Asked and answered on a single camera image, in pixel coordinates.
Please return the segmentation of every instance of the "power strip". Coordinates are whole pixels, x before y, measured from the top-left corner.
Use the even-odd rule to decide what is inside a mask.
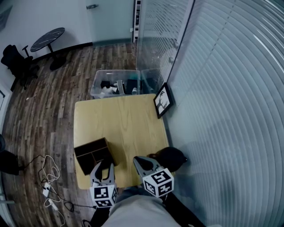
[[[44,195],[45,197],[48,197],[48,195],[49,195],[49,190],[51,189],[51,186],[50,186],[49,183],[45,183],[44,187],[45,187],[45,189],[43,190],[43,195]]]
[[[48,199],[48,201],[49,201],[49,203],[51,204],[51,206],[53,207],[53,209],[54,209],[55,211],[57,211],[58,208],[57,208],[57,206],[54,204],[54,202],[53,202],[51,199]]]

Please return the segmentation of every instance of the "black cable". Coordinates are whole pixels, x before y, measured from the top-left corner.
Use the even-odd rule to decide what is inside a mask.
[[[26,167],[28,167],[29,164],[31,164],[36,158],[38,158],[39,156],[43,157],[42,155],[38,155],[37,157],[34,157],[26,166],[22,167],[22,170],[24,170]]]
[[[53,193],[53,194],[56,194],[60,199],[66,201],[66,202],[64,203],[64,206],[65,206],[66,209],[69,210],[70,212],[74,212],[74,206],[77,206],[77,207],[88,207],[88,208],[94,208],[94,209],[96,209],[96,206],[90,207],[90,206],[83,206],[83,205],[74,204],[74,203],[72,203],[71,201],[68,201],[68,200],[66,200],[66,199],[64,199],[64,198],[62,198],[62,197],[60,197],[56,192],[52,192],[51,190],[49,190],[49,191],[50,191],[51,193]],[[71,208],[69,209],[69,208],[66,206],[66,204],[71,204]]]
[[[42,155],[38,155],[37,157],[34,157],[26,166],[23,166],[23,167],[22,167],[22,170],[24,170],[26,167],[28,167],[29,164],[31,164],[35,159],[37,159],[37,158],[40,157],[40,156],[43,157]],[[43,168],[41,168],[41,169],[37,172],[37,174],[38,174],[38,176],[39,176],[39,180],[40,180],[40,174],[39,174],[39,173],[40,173],[40,171],[43,170]],[[46,183],[46,182],[47,182],[47,179],[43,178],[42,180],[40,180],[40,186],[41,186],[43,189],[49,190],[48,188],[45,188],[45,187],[42,185],[43,183]],[[52,192],[52,193],[56,194],[60,199],[62,199],[62,200],[65,201],[64,206],[65,206],[65,208],[66,208],[68,211],[70,211],[70,212],[74,212],[74,206],[77,206],[77,207],[88,207],[88,208],[94,208],[94,209],[96,209],[96,206],[90,207],[90,206],[83,206],[83,205],[74,204],[74,203],[72,203],[71,201],[68,201],[68,200],[66,200],[66,199],[63,199],[63,198],[60,197],[60,195],[58,195],[56,192]],[[69,209],[69,208],[66,206],[66,204],[71,204],[71,208]]]

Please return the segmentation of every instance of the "black office chair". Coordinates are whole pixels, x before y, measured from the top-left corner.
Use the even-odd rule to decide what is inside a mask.
[[[38,78],[36,70],[39,70],[39,66],[32,67],[32,56],[24,58],[19,54],[15,45],[8,45],[3,51],[3,58],[1,63],[6,65],[11,70],[12,74],[16,77],[16,80],[20,80],[20,85],[27,89],[26,85],[29,78]]]

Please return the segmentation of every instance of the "brown wooden box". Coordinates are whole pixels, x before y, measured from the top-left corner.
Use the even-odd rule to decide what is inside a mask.
[[[74,151],[85,175],[90,174],[100,161],[104,160],[103,169],[108,168],[111,162],[114,163],[105,138],[75,147]]]

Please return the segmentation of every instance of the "window blinds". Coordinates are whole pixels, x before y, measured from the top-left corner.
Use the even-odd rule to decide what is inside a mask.
[[[185,35],[164,118],[190,160],[176,195],[205,225],[281,226],[283,1],[196,1]]]

